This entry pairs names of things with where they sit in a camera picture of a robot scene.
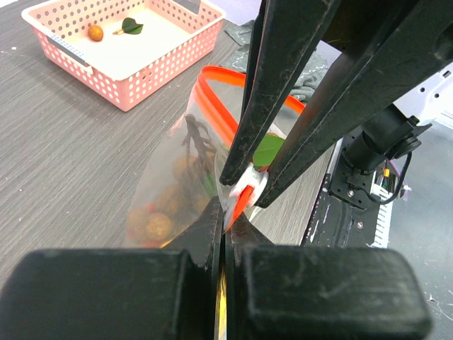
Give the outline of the pink plastic basket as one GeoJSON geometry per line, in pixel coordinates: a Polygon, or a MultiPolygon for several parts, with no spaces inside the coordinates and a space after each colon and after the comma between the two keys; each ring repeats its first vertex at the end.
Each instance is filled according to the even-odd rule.
{"type": "Polygon", "coordinates": [[[46,1],[22,11],[45,56],[124,112],[213,51],[225,11],[200,1],[46,1]],[[125,18],[138,35],[113,35],[125,18]],[[94,42],[88,28],[98,25],[94,42]]]}

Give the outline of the clear zip bag orange zipper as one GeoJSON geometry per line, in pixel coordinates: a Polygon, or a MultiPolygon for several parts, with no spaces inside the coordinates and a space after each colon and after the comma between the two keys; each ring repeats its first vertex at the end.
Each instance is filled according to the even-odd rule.
{"type": "Polygon", "coordinates": [[[229,202],[219,176],[239,126],[246,76],[224,67],[199,73],[188,104],[164,134],[139,181],[125,247],[163,248],[187,233],[212,198],[229,202]]]}

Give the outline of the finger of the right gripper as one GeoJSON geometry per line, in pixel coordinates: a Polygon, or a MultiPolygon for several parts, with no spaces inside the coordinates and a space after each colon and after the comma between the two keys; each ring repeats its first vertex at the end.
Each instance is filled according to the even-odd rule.
{"type": "Polygon", "coordinates": [[[287,99],[339,1],[262,1],[246,69],[241,119],[220,181],[234,185],[287,99]]]}
{"type": "Polygon", "coordinates": [[[331,65],[268,169],[268,207],[323,153],[452,62],[451,1],[385,1],[331,65]]]}

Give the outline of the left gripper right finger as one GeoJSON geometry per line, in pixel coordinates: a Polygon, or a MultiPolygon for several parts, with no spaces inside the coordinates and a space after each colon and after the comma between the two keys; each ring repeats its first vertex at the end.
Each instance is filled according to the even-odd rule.
{"type": "Polygon", "coordinates": [[[397,251],[276,245],[224,224],[228,339],[424,339],[432,317],[397,251]]]}

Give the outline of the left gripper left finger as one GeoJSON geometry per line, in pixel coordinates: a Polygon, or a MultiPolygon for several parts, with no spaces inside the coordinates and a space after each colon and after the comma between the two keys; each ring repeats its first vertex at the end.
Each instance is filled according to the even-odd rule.
{"type": "Polygon", "coordinates": [[[222,207],[161,249],[40,249],[1,292],[2,339],[213,339],[222,207]]]}

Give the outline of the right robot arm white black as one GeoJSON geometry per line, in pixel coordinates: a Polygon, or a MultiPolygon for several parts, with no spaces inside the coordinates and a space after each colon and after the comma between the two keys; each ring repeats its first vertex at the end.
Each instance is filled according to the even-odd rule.
{"type": "Polygon", "coordinates": [[[268,169],[268,207],[332,144],[362,127],[346,153],[365,172],[417,146],[415,118],[394,101],[452,61],[451,1],[263,1],[251,34],[239,128],[220,181],[234,185],[319,41],[345,49],[268,169]]]}

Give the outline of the brown longan bunch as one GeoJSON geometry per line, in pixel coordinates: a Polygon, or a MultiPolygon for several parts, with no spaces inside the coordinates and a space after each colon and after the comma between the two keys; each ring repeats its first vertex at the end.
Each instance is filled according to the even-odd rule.
{"type": "Polygon", "coordinates": [[[159,248],[188,228],[217,194],[217,141],[186,113],[151,153],[126,219],[125,245],[159,248]]]}

